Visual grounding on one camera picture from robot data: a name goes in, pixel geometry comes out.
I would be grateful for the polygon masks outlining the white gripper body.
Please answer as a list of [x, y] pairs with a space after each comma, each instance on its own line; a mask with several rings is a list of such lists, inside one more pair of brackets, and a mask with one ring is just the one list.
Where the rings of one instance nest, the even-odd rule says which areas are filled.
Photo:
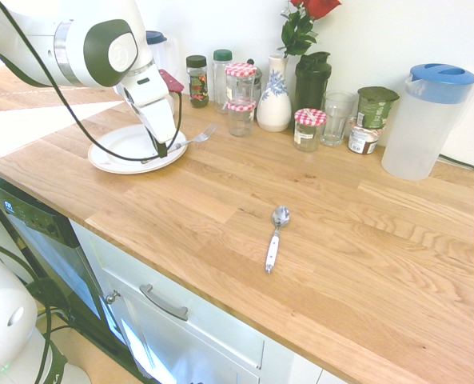
[[177, 128], [173, 118], [173, 99], [169, 94], [156, 102], [136, 106], [135, 109], [141, 122], [159, 143], [173, 139]]

